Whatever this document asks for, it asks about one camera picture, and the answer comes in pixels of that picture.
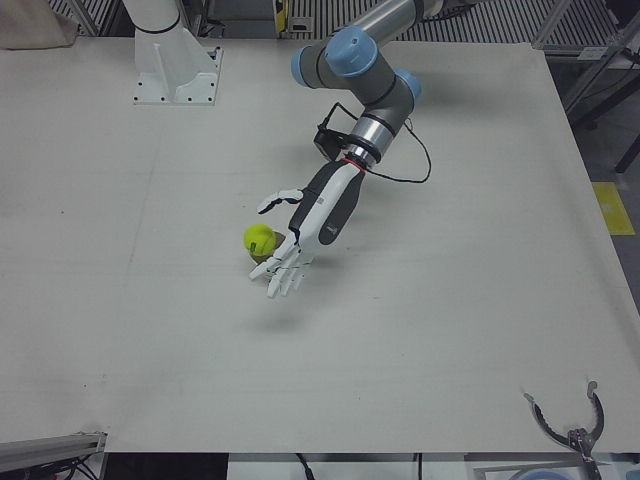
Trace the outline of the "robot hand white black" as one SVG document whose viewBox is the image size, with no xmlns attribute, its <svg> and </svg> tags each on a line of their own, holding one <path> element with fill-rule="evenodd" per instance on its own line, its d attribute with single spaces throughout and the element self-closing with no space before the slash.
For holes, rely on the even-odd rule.
<svg viewBox="0 0 640 480">
<path fill-rule="evenodd" d="M 283 202 L 297 206 L 284 241 L 249 273 L 252 280 L 270 276 L 268 297 L 285 296 L 299 287 L 311 262 L 336 240 L 347 223 L 364 178 L 363 167 L 343 158 L 326 163 L 306 187 L 277 191 L 259 204 L 260 214 Z"/>
</svg>

